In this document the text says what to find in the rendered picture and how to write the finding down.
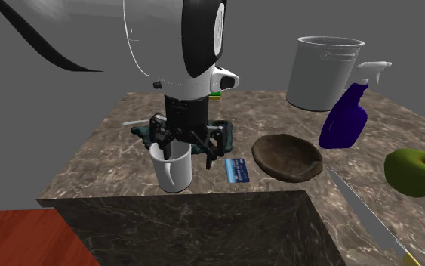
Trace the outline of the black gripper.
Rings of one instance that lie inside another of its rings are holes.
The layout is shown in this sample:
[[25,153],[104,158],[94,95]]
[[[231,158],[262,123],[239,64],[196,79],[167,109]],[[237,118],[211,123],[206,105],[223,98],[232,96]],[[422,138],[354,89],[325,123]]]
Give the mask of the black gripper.
[[205,154],[207,170],[214,160],[223,156],[223,126],[208,125],[208,101],[208,96],[196,100],[178,100],[165,95],[167,118],[161,113],[155,113],[149,120],[150,140],[163,151],[164,160],[170,159],[171,142],[175,138],[193,143],[197,151]]

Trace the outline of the white mug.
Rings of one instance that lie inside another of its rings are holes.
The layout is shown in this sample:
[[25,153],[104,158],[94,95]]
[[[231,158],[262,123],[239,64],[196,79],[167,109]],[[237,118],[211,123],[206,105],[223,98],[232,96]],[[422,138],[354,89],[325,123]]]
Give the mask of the white mug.
[[192,146],[173,140],[171,156],[164,158],[164,151],[157,143],[149,148],[149,154],[155,169],[160,188],[167,193],[179,193],[188,188],[192,182]]

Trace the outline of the dark green crumpled cloth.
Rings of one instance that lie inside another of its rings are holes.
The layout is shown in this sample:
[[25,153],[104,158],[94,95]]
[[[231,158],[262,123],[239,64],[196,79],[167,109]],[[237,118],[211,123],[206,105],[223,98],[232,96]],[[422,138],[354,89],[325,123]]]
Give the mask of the dark green crumpled cloth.
[[[229,153],[233,150],[233,124],[227,120],[208,120],[208,126],[222,126],[226,132],[226,146],[224,153]],[[131,133],[142,139],[144,147],[148,150],[152,145],[152,141],[149,136],[149,126],[134,126],[131,128]],[[192,145],[192,154],[205,153],[196,144]]]

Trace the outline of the blue card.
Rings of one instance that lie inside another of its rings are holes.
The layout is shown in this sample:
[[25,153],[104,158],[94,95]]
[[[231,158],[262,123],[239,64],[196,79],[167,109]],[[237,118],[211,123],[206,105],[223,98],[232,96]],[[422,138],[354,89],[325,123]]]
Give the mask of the blue card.
[[243,158],[225,159],[225,167],[229,183],[248,183],[250,181],[246,163]]

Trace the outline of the brown wooden bowl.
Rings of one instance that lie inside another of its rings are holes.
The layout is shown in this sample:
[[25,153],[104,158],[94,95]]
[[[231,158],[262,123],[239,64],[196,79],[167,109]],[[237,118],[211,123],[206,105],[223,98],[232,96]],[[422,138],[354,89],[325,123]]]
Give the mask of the brown wooden bowl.
[[286,183],[301,183],[319,175],[323,159],[309,141],[288,134],[265,135],[251,148],[255,163],[270,177]]

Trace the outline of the grey bucket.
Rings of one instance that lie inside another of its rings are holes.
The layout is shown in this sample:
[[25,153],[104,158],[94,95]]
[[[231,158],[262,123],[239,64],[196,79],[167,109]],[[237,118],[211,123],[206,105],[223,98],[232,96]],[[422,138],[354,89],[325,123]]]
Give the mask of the grey bucket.
[[325,112],[339,100],[364,42],[334,36],[297,39],[286,100],[302,110]]

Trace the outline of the blue spray bottle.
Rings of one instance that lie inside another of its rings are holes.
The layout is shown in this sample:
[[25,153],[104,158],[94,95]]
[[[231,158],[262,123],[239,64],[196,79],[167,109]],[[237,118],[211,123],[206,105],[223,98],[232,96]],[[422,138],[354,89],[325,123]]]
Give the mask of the blue spray bottle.
[[358,78],[342,94],[331,109],[319,136],[319,146],[324,149],[351,148],[368,120],[368,114],[359,106],[369,80],[379,83],[380,74],[393,64],[388,61],[364,62],[356,67]]

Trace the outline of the green apple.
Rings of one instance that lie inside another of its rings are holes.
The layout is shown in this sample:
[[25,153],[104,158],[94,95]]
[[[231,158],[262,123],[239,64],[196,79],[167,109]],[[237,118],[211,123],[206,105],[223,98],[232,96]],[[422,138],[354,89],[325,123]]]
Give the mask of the green apple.
[[425,151],[401,148],[386,155],[383,170],[387,183],[411,197],[425,197]]

